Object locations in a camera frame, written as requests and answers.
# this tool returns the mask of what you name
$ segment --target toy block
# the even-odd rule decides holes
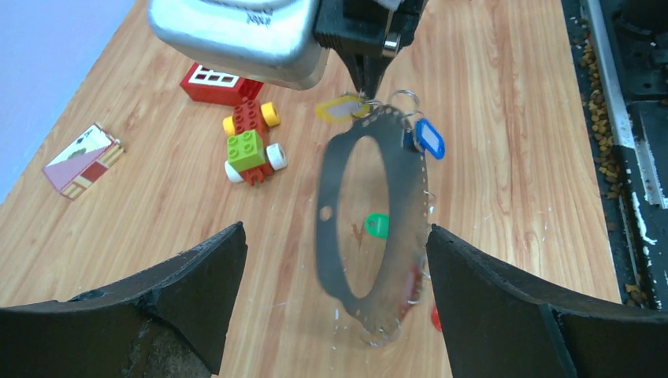
[[[43,172],[56,191],[78,198],[125,152],[121,141],[93,124],[70,143]]]
[[[249,185],[254,187],[256,181],[258,183],[264,183],[267,177],[271,176],[273,173],[274,170],[271,167],[271,164],[265,163],[263,165],[242,171],[240,175]]]
[[[225,106],[238,106],[244,98],[258,96],[264,83],[225,72],[207,69],[194,63],[180,86],[196,102],[208,102]]]
[[[229,137],[228,161],[237,172],[265,164],[264,142],[258,132],[250,130]]]
[[[265,146],[269,144],[269,127],[262,116],[262,108],[258,102],[249,98],[245,98],[242,105],[235,106],[234,113],[223,120],[223,129],[228,136],[255,130]]]

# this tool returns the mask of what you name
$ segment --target wooden table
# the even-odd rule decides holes
[[[0,207],[0,306],[67,300],[243,221],[248,261],[222,376],[449,376],[430,290],[399,341],[369,349],[317,282],[321,152],[349,124],[325,124],[314,107],[353,89],[336,55],[313,90],[262,90],[282,116],[270,138],[289,165],[259,187],[231,184],[221,127],[231,109],[194,103],[179,88],[192,61],[151,34],[146,4],[137,2]],[[379,98],[415,91],[447,141],[446,158],[429,161],[430,221],[551,282],[618,302],[560,1],[431,1],[423,18]],[[128,152],[70,202],[41,168],[94,122]],[[340,221],[361,294],[379,261],[379,241],[362,222],[387,209],[380,159],[365,146],[373,144],[351,159]]]

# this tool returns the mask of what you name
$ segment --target key tag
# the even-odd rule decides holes
[[[441,160],[445,156],[443,137],[425,117],[415,123],[415,142],[423,150],[429,151],[436,160]]]
[[[357,94],[343,94],[343,96],[323,102],[316,106],[315,114],[325,122],[339,123],[355,118],[361,118],[371,113],[371,105],[363,102]]]

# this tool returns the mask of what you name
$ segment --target red lego window piece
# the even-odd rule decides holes
[[[241,105],[244,97],[254,100],[263,85],[259,81],[207,69],[199,63],[192,65],[180,84],[193,101],[225,106]]]

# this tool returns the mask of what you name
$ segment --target red lego brick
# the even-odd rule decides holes
[[[267,162],[263,165],[260,165],[255,168],[247,169],[245,171],[239,172],[241,177],[246,180],[246,182],[252,187],[255,186],[255,181],[259,183],[264,183],[265,179],[273,174],[273,168]]]
[[[262,137],[265,147],[269,145],[269,126],[265,122],[260,104],[251,98],[243,98],[243,103],[234,107],[232,115],[235,135],[255,130]]]
[[[180,86],[196,102],[238,106],[243,104],[244,98],[255,100],[264,84],[231,75],[217,72],[194,63]]]

